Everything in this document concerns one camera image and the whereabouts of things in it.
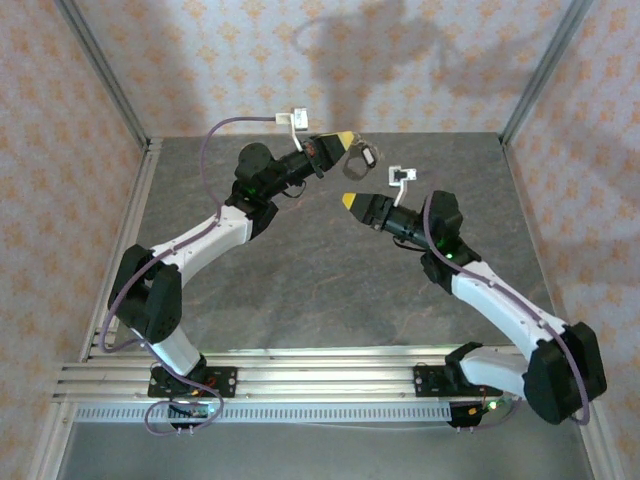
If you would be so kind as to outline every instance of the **wall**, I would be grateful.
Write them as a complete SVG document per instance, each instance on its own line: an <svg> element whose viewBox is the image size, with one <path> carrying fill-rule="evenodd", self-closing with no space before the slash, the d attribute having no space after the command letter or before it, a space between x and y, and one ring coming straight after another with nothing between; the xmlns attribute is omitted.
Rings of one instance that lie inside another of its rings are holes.
<svg viewBox="0 0 640 480"><path fill-rule="evenodd" d="M79 1L153 136L294 105L315 131L501 131L569 3Z"/></svg>
<svg viewBox="0 0 640 480"><path fill-rule="evenodd" d="M76 361L140 152L48 0L0 3L0 477Z"/></svg>
<svg viewBox="0 0 640 480"><path fill-rule="evenodd" d="M632 0L594 2L512 162L554 303L598 334L628 478L640 470L639 25Z"/></svg>

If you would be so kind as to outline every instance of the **cable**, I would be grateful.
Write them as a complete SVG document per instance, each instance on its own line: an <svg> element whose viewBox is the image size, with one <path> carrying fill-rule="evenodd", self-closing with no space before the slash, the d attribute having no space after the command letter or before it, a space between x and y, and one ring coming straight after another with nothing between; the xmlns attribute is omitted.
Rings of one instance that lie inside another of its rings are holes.
<svg viewBox="0 0 640 480"><path fill-rule="evenodd" d="M396 237L396 236L393 237L393 244L398 248L402 248L403 250L410 250L412 252L427 253L427 250L425 250L424 248L417 248L417 247L410 247L409 245L403 245L402 242L400 241L400 239L398 237Z"/></svg>
<svg viewBox="0 0 640 480"><path fill-rule="evenodd" d="M538 314L538 312L536 312L534 309L529 307L529 305L527 305L524 301L522 301L517 295L515 295L514 293L512 293L511 291L509 291L507 288L503 287L499 283L492 282L491 280L489 280L488 278L482 275L478 275L477 273L471 272L466 268L456 265L455 263L450 261L447 257L445 257L436 248L433 238L431 237L431 230L429 229L429 212L431 210L432 200L433 200L433 194L430 193L429 195L427 195L427 198L425 199L423 216L422 216L424 236L425 236L425 239L427 240L427 243L429 244L430 250L433 252L433 254L436 257L438 257L438 260L440 260L449 268L452 268L453 270L456 270L459 273L463 273L471 278L474 278L475 280L478 280L479 282L484 283L489 288L494 288L498 290L500 293L506 296L509 300L515 303L518 307L520 307L521 310L527 313L538 324L538 326L542 327L547 333L549 333L549 335L553 337L553 339L560 346L560 349L564 353L567 359L567 362L569 363L569 367L571 368L571 373L576 379L578 391L580 392L580 400L582 402L582 409L584 413L582 418L580 419L577 419L575 417L571 417L571 419L575 421L578 425L583 425L583 426L587 425L589 423L589 420L591 419L587 389L585 387L584 380L582 379L582 375L580 374L580 369L578 368L578 364L576 363L575 358L573 358L573 355L571 354L571 351L569 350L569 347L567 346L565 341L558 334L558 332L556 332L553 328L551 328L549 324L542 319L542 317Z"/></svg>
<svg viewBox="0 0 640 480"><path fill-rule="evenodd" d="M287 193L287 191L285 190L284 192L282 192L282 194L287 198L294 198L294 199L295 198L300 198L306 189L307 189L307 181L303 180L302 181L302 190L300 190L299 193L297 193L295 195L291 195L290 193Z"/></svg>
<svg viewBox="0 0 640 480"><path fill-rule="evenodd" d="M193 426L189 427L189 430L191 431L192 434L196 430L200 430L201 428L205 428L205 427L211 425L211 423L216 418L218 418L220 416L220 414L222 413L222 410L224 408L224 400L222 399L220 394L218 392L216 392L215 390L213 390L212 388L210 388L210 387L208 387L206 385L202 385L201 383L197 383L197 382L194 382L192 380L189 380L188 378L183 377L182 375L180 375L176 371L174 371L173 368L171 368L167 363L165 363L164 360L162 360L162 358L160 358L156 354L156 352L153 351L153 348L151 347L149 342L147 342L139 332L137 332L135 330L132 330L139 337L139 339L135 339L134 338L134 339L131 339L131 340L127 340L126 342L123 342L120 345L116 345L115 347L107 347L107 345L106 345L107 331L109 330L109 327L111 326L111 322L113 321L113 318L115 317L116 312L120 308L120 305L122 304L123 300L126 298L126 296L129 293L129 290L131 289L131 287L138 280L140 280L151 269L151 267L153 267L155 264L157 264L158 262L160 262L164 258L168 257L169 255L171 255L171 254L175 255L178 252L178 250L180 250L180 249L192 244L193 242L195 242L195 241L201 239L202 237L204 237L205 235L209 234L218 225L218 223L220 221L220 218L222 217L222 203L220 202L220 200L218 200L218 197L216 197L216 195L213 193L213 191L209 187L209 184L207 183L207 177L206 177L205 168L204 168L205 152L206 152L207 144L209 143L209 139L213 136L213 134L220 127L222 127L224 125L227 125L229 123L232 123L232 122L240 122L240 121L269 122L269 121L275 121L275 117L231 117L231 118L227 118L225 120L222 120L221 122L217 123L211 130L209 130L209 133L207 133L206 137L202 141L202 145L200 146L200 175L202 176L202 183L203 183L204 189L205 189L205 191L207 192L207 195L209 195L209 197L211 198L211 200L213 201L213 203L214 203L214 205L216 207L216 212L215 212L215 215L213 216L213 220L211 220L211 223L209 225L207 225L207 227L205 229L203 229L200 232L192 235L191 237L187 238L186 240L183 240L182 242L178 243L177 245L174 245L173 247L165 250L164 252L161 252L161 253L158 253L157 255L155 255L140 270L138 270L127 281L127 283L125 283L124 287L122 287L122 290L120 290L120 292L118 292L118 295L116 295L116 298L114 299L113 304L111 305L111 308L107 312L106 318L102 322L102 327L101 327L101 330L100 330L100 337L98 339L98 346L100 347L100 350L102 350L104 353L114 353L114 352L117 352L119 350L122 350L125 347L128 347L129 345L132 345L134 343L137 343L137 342L141 341L142 342L142 346L176 380L178 380L178 381L180 381L180 382L182 382L182 383L184 383L186 385L190 385L190 386L192 386L194 388L197 388L198 390L204 390L206 392L209 392L214 397L216 397L218 399L218 401L220 402L220 405L217 408L217 410L215 411L215 413L213 413L206 421L202 422L200 425L198 425L196 427L193 427ZM181 432L181 429L178 429L177 431L161 432L161 431L154 430L154 429L151 428L151 426L149 424L149 415L151 414L151 411L154 408L159 407L161 405L173 405L174 407L184 407L185 405L208 406L208 404L206 404L206 403L200 403L200 402L180 403L180 402L175 402L173 400L161 400L159 402L154 403L153 405L151 405L147 409L147 412L145 413L144 424L145 424L145 427L147 428L147 431L149 433L151 433L152 435L161 436L161 437L174 435L174 434L178 434L179 435L180 432Z"/></svg>
<svg viewBox="0 0 640 480"><path fill-rule="evenodd" d="M171 410L174 413L177 413L178 415L184 415L187 418L193 417L193 413L187 412L186 410L181 410L177 407L174 407L173 405L169 405L169 410Z"/></svg>
<svg viewBox="0 0 640 480"><path fill-rule="evenodd" d="M521 403L521 398L518 398L517 400L513 400L511 402L511 409L509 410L509 412L507 412L507 414L502 417L500 420L498 420L495 423L491 423L489 425L478 425L477 427L468 427L468 428L456 428L456 432L460 433L462 431L469 431L471 433L475 432L476 430L488 430L490 428L493 427L497 427L498 425L503 424L504 422L506 422L509 418L511 418L516 411L518 410L518 408L520 407L520 403ZM458 404L454 404L453 402L452 406L462 406L465 404L465 402L461 402ZM296 423L292 423L291 425L303 425L303 426L308 426L308 427L324 427L324 428L334 428L334 429L343 429L343 430L364 430L364 431L386 431L386 432L421 432L421 431L425 431L425 430L433 430L436 428L440 428L441 425L438 424L434 424L434 425L429 425L429 426L418 426L418 427L383 427L383 426L373 426L373 425L343 425L343 424L336 424L336 423L315 423L315 422L296 422Z"/></svg>

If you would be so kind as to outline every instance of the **gray marble floor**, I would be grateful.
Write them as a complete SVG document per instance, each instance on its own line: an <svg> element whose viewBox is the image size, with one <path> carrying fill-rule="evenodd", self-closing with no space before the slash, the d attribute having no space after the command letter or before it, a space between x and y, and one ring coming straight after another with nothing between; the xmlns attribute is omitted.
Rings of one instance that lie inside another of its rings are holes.
<svg viewBox="0 0 640 480"><path fill-rule="evenodd" d="M359 224L344 192L384 193L389 165L418 169L404 204L417 210L434 188L454 192L462 236L493 269L551 309L510 172L494 134L368 134L385 159L361 181L338 165L311 178L299 199L258 238L205 267L185 287L182 325L203 351L236 348L451 344L506 338L471 307L432 285L419 253ZM283 136L221 136L208 152L214 191L230 193L237 155L251 141L278 157ZM198 173L199 138L165 139L140 228L146 247L164 242L213 211Z"/></svg>
<svg viewBox="0 0 640 480"><path fill-rule="evenodd" d="M473 435L424 424L362 427L214 423L193 438L157 438L141 424L80 423L58 478L593 479L578 427L548 425L526 405Z"/></svg>

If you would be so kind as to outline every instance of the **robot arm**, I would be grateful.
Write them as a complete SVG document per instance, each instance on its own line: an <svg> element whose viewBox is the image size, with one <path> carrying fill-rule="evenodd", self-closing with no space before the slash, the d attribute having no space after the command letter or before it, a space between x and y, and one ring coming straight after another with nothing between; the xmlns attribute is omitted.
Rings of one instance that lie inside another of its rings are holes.
<svg viewBox="0 0 640 480"><path fill-rule="evenodd" d="M361 223L420 247L429 279L482 313L522 353L513 358L468 343L447 357L445 375L434 381L433 390L469 385L499 388L526 397L533 410L552 424L582 406L579 381L588 400L604 393L607 384L594 332L584 323L568 325L544 312L499 278L460 238L462 214L455 195L437 191L432 198L427 222L424 211L394 204L384 195L348 193L343 203ZM570 368L573 361L581 380Z"/></svg>
<svg viewBox="0 0 640 480"><path fill-rule="evenodd" d="M322 178L352 147L360 149L369 168L374 167L375 157L369 147L357 134L348 131L297 142L295 151L277 160L265 145L247 145L240 152L236 181L220 218L214 215L179 237L150 249L140 245L127 249L109 297L109 308L138 271L156 255L167 252L162 261L133 284L116 315L178 375L206 383L210 379L204 357L180 327L183 287L220 255L263 232L278 211L273 197L286 194L291 186L305 186L306 179L313 174ZM161 370L160 377L154 378L170 396L188 395L193 390L176 384L173 377Z"/></svg>

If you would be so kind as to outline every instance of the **aluminum frame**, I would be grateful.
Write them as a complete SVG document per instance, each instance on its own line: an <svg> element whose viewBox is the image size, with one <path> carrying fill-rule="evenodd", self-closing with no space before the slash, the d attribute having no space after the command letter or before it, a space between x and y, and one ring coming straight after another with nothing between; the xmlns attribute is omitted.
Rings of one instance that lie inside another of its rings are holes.
<svg viewBox="0 0 640 480"><path fill-rule="evenodd" d="M93 308L89 327L82 343L82 349L80 350L80 357L78 360L80 362L87 361L91 349L97 344L97 337L96 343L94 343L94 337L96 333L100 333L100 324L107 315L107 299L111 292L111 285L113 285L116 273L118 272L120 259L122 258L124 251L133 245L138 238L142 215L147 204L149 190L151 189L151 183L153 181L153 174L155 173L161 150L162 138L153 138L151 139L149 147L142 154L140 167L138 168L138 173L133 180L133 185L130 190L130 200L127 204L124 216L122 217L122 223L118 228L118 238L111 253L110 261L100 287L100 293ZM113 344L117 328L118 321L117 319L114 319L111 324L111 328L109 329L107 344Z"/></svg>
<svg viewBox="0 0 640 480"><path fill-rule="evenodd" d="M582 24L582 20L592 3L593 0L573 0L571 5L569 5L567 13L560 21L560 25L558 25L547 50L544 52L540 63L524 89L522 97L520 97L516 108L499 136L502 145L509 145L516 133L518 133L518 130L526 120L533 105L535 105L540 97L551 74L555 71L574 33Z"/></svg>
<svg viewBox="0 0 640 480"><path fill-rule="evenodd" d="M78 43L87 56L87 60L89 60L89 63L98 75L107 94L120 112L120 115L122 115L122 119L138 144L138 147L141 150L145 149L149 143L149 139L133 107L129 103L127 96L124 94L118 79L113 73L113 70L111 70L109 62L100 49L98 41L93 35L93 32L91 32L91 28L89 28L89 25L84 19L80 8L75 0L55 0L55 4L78 40Z"/></svg>
<svg viewBox="0 0 640 480"><path fill-rule="evenodd" d="M75 423L136 423L143 424L150 405L142 403L85 403L78 405ZM197 410L204 412L207 407ZM194 420L184 413L153 408L150 423L188 423ZM448 402L387 402L387 403L242 403L225 402L216 423L337 424L337 423L438 423L451 421Z"/></svg>
<svg viewBox="0 0 640 480"><path fill-rule="evenodd" d="M65 364L62 368L29 478L56 478L79 408L100 402L116 406L152 403L146 396L151 357L144 352L119 352L107 356L95 347L94 339L97 339L99 322L106 312L104 305L118 259L137 237L161 144L160 139L152 141L144 156L83 353L78 363ZM416 402L412 367L420 362L442 364L444 356L456 347L240 350L206 357L212 365L240 368L237 398L228 401L234 406L357 403L408 407ZM519 354L514 346L495 348L502 353ZM420 401L433 405L447 400L450 399ZM581 428L581 433L594 478L624 479L604 407L600 402L594 402L593 407L592 422Z"/></svg>

